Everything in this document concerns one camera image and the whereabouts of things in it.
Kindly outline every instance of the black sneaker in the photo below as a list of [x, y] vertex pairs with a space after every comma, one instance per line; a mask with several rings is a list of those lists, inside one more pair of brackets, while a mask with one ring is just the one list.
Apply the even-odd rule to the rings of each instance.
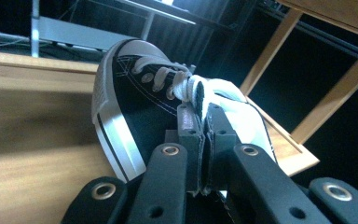
[[176, 107], [191, 102], [201, 123], [209, 103], [220, 105], [243, 143], [271, 143], [258, 112], [232, 83], [205, 79], [171, 63], [143, 40], [125, 40], [103, 57], [92, 96], [92, 121], [117, 178], [128, 182], [145, 171], [165, 131], [176, 130]]

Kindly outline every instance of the shoe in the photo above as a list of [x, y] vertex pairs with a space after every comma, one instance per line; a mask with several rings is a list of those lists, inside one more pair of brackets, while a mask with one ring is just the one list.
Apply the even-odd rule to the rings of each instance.
[[231, 82], [192, 75], [143, 40], [124, 40], [104, 55], [95, 78], [92, 122], [117, 178], [141, 175], [165, 131], [177, 129], [176, 108], [191, 102], [203, 124], [210, 103], [220, 105], [243, 143], [273, 152], [258, 112]]

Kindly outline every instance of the white shoelace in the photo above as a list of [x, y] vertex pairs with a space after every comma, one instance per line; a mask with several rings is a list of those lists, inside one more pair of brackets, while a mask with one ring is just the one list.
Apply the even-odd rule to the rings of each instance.
[[[164, 87], [164, 82], [167, 75], [169, 73], [175, 73], [172, 83], [173, 95], [183, 102], [191, 102], [194, 108], [197, 106], [197, 86], [199, 83], [202, 83], [204, 89], [202, 108], [205, 108], [202, 109], [201, 113], [202, 121], [204, 121], [206, 117], [209, 103], [221, 105], [226, 112], [235, 112], [238, 102], [246, 102], [246, 99], [241, 91], [231, 82], [218, 78], [206, 79], [198, 75], [192, 75], [184, 65], [179, 63], [171, 63], [159, 57], [144, 56], [138, 59], [132, 69], [132, 72], [134, 74], [139, 74], [143, 71], [145, 66], [150, 64], [167, 66], [160, 67], [156, 72], [153, 78], [153, 91], [161, 90]], [[216, 94], [220, 94], [230, 100], [225, 100], [223, 97], [219, 97]]]

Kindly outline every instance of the shoe eyelet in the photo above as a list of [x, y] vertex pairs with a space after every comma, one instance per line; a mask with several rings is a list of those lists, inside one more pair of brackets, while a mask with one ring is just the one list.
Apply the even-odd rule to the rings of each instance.
[[169, 99], [169, 100], [175, 99], [175, 95], [173, 94], [173, 85], [171, 85], [171, 86], [167, 89], [167, 99]]
[[153, 80], [154, 78], [154, 75], [152, 73], [146, 73], [142, 76], [142, 83], [147, 83], [147, 82], [150, 82], [151, 80]]
[[158, 92], [158, 91], [161, 91], [161, 90], [162, 90], [162, 88], [164, 88], [164, 86], [165, 86], [165, 82], [163, 82], [163, 83], [161, 84], [161, 86], [156, 86], [156, 85], [153, 85], [153, 89], [152, 89], [152, 91], [153, 91], [153, 92]]

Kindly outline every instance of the wooden table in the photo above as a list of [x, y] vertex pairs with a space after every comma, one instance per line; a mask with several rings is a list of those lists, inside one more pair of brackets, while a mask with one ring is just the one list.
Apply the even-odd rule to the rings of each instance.
[[[90, 120], [96, 70], [0, 53], [0, 223], [59, 223], [86, 183], [114, 175]], [[318, 162], [261, 112], [288, 175]]]

